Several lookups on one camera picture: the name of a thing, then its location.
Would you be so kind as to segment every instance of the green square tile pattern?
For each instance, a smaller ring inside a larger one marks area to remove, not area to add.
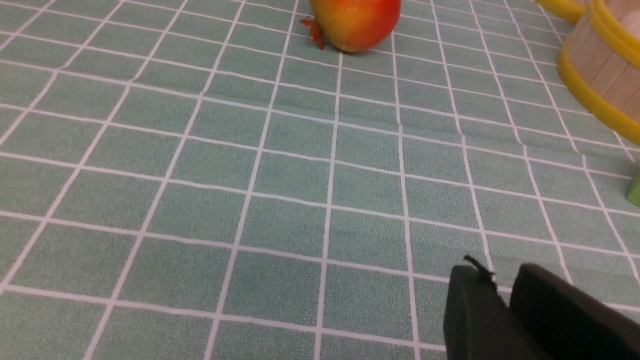
[[[46,3],[0,4],[4,356],[82,357],[116,290],[94,359],[201,359],[220,306],[216,359],[413,359],[410,303],[442,346],[447,284],[406,271],[465,254],[640,306],[640,148],[562,85],[571,26],[533,2],[405,3],[342,55],[306,1],[189,0],[167,33],[182,0]]]

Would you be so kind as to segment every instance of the table surface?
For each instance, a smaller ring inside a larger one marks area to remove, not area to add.
[[[445,359],[451,267],[535,262],[640,321],[640,149],[530,0],[0,1],[3,359]]]

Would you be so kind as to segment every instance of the wooden bucket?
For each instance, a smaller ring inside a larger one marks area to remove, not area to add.
[[[567,89],[640,145],[640,1],[592,0],[557,57]]]
[[[578,23],[589,0],[536,0],[546,11],[571,24]]]

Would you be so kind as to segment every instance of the yellow rim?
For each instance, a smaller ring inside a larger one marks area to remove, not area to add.
[[[578,23],[586,7],[575,0],[536,0],[544,9],[573,25]]]
[[[640,124],[604,101],[603,98],[585,84],[569,61],[569,56],[566,52],[566,42],[558,52],[556,64],[558,74],[564,81],[564,85],[585,109],[589,110],[593,116],[621,136],[624,136],[636,145],[640,145]]]
[[[640,69],[640,40],[631,35],[611,15],[604,0],[593,0],[588,6],[589,21],[611,49]]]

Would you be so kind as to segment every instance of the green block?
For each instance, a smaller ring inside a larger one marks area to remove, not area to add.
[[[631,181],[631,186],[629,186],[629,191],[627,192],[627,200],[635,206],[640,206],[640,171]]]

